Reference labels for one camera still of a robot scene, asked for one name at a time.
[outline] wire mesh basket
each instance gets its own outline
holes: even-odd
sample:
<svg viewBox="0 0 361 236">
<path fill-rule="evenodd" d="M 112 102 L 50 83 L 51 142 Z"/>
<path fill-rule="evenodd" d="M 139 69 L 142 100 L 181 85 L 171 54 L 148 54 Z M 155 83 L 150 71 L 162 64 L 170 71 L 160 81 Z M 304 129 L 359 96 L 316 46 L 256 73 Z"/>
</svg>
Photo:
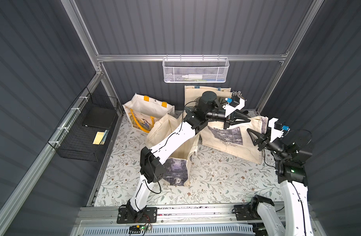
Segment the wire mesh basket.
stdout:
<svg viewBox="0 0 361 236">
<path fill-rule="evenodd" d="M 227 57 L 164 57 L 166 83 L 224 83 L 229 69 Z"/>
<path fill-rule="evenodd" d="M 102 128 L 95 128 L 82 125 L 83 120 L 93 107 L 111 109 L 115 111 L 115 117 L 106 131 Z M 78 108 L 55 142 L 49 144 L 62 158 L 98 161 L 103 159 L 112 136 L 110 129 L 117 122 L 116 115 L 117 99 L 98 94 L 88 94 L 84 97 Z M 97 132 L 106 134 L 99 144 L 93 144 Z"/>
</svg>

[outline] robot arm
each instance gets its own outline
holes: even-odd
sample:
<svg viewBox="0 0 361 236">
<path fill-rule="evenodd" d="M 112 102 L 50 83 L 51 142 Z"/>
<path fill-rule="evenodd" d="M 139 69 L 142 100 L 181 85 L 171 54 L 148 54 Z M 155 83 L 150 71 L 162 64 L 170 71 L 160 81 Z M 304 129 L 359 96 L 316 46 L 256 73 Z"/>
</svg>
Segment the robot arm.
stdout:
<svg viewBox="0 0 361 236">
<path fill-rule="evenodd" d="M 144 147 L 140 156 L 140 181 L 135 194 L 127 203 L 127 211 L 132 219 L 140 217 L 138 214 L 146 207 L 146 202 L 153 188 L 166 172 L 163 164 L 167 158 L 185 141 L 194 137 L 205 128 L 209 121 L 222 121 L 224 127 L 250 122 L 248 116 L 240 113 L 244 107 L 244 99 L 240 93 L 234 92 L 228 104 L 223 108 L 217 101 L 216 93 L 207 91 L 200 97 L 197 106 L 194 106 L 183 119 L 182 123 L 159 144 L 151 149 Z"/>
<path fill-rule="evenodd" d="M 254 219 L 261 218 L 269 236 L 312 236 L 307 199 L 308 183 L 303 164 L 311 157 L 313 144 L 310 144 L 311 139 L 307 141 L 301 137 L 287 146 L 280 138 L 284 130 L 290 130 L 289 127 L 282 125 L 276 118 L 272 118 L 268 126 L 269 131 L 265 135 L 251 129 L 247 129 L 247 132 L 259 151 L 266 148 L 275 158 L 278 183 L 284 197 L 287 228 L 284 229 L 277 217 L 272 200 L 263 196 L 255 195 L 250 204 L 236 207 L 235 211 Z"/>
</svg>

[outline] white plastic bottle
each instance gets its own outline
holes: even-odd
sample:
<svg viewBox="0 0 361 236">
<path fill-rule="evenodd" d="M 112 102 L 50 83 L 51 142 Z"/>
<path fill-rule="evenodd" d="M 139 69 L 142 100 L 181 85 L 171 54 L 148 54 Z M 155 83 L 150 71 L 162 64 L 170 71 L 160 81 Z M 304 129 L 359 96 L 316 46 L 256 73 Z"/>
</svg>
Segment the white plastic bottle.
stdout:
<svg viewBox="0 0 361 236">
<path fill-rule="evenodd" d="M 188 75 L 182 76 L 182 78 L 186 78 L 188 80 L 202 80 L 203 75 L 202 74 L 188 74 Z"/>
</svg>

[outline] floral tablecloth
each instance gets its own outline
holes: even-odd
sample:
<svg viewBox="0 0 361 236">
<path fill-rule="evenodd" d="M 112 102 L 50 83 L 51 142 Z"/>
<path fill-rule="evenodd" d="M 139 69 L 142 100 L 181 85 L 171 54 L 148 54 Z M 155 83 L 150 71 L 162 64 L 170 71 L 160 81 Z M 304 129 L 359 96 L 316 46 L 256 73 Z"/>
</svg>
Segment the floral tablecloth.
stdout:
<svg viewBox="0 0 361 236">
<path fill-rule="evenodd" d="M 140 178 L 140 150 L 145 146 L 145 139 L 146 133 L 132 129 L 124 116 L 94 206 L 126 204 L 131 198 Z M 265 158 L 267 164 L 274 164 L 269 152 Z M 151 193 L 148 205 L 248 202 L 255 194 L 283 201 L 274 168 L 200 143 L 192 159 L 190 178 L 190 187 L 164 186 L 160 181 L 162 192 Z M 153 191 L 159 192 L 158 184 Z"/>
</svg>

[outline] yellow bag handle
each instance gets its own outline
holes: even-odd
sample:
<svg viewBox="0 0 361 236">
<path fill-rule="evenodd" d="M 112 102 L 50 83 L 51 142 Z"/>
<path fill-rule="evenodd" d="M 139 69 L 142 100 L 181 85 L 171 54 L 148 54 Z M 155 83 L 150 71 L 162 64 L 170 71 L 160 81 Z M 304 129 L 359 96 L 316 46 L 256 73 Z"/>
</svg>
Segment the yellow bag handle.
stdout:
<svg viewBox="0 0 361 236">
<path fill-rule="evenodd" d="M 146 96 L 146 95 L 145 95 L 145 96 L 144 96 L 144 101 L 149 101 L 149 96 Z M 163 101 L 163 102 L 162 102 L 162 106 L 165 107 L 165 108 L 167 108 L 167 102 Z"/>
<path fill-rule="evenodd" d="M 137 125 L 138 127 L 140 127 L 140 129 L 141 129 L 142 131 L 144 131 L 145 133 L 149 133 L 150 131 L 145 130 L 145 129 L 140 125 L 140 123 L 137 121 L 136 117 L 135 117 L 134 114 L 133 114 L 133 109 L 131 109 L 131 114 L 132 114 L 132 117 L 133 117 L 134 121 L 136 122 L 136 125 Z M 150 119 L 152 119 L 152 124 L 153 124 L 153 126 L 154 126 L 154 117 L 153 117 L 153 116 L 150 116 Z"/>
</svg>

